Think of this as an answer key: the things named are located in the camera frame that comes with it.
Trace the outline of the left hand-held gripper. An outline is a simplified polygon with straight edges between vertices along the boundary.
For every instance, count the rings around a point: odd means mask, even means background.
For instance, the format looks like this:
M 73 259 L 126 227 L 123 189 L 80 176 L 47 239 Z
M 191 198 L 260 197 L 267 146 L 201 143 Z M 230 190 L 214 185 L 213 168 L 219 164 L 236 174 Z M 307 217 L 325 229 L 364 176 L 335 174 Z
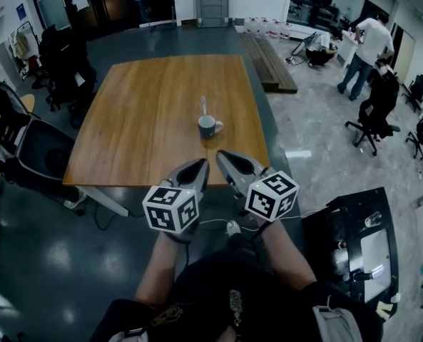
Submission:
M 173 169 L 159 185 L 152 186 L 142 202 L 149 227 L 176 243 L 191 243 L 209 173 L 209 162 L 195 159 Z

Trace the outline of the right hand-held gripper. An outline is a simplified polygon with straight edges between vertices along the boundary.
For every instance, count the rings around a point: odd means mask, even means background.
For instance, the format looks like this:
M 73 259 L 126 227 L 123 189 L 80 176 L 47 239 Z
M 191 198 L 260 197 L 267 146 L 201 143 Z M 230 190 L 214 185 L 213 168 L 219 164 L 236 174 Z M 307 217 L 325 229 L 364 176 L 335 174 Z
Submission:
M 245 198 L 244 209 L 260 218 L 274 222 L 287 214 L 297 199 L 299 185 L 285 172 L 264 174 L 269 167 L 254 157 L 238 152 L 219 150 L 215 160 L 227 183 Z M 242 175 L 261 175 L 252 180 L 237 180 Z

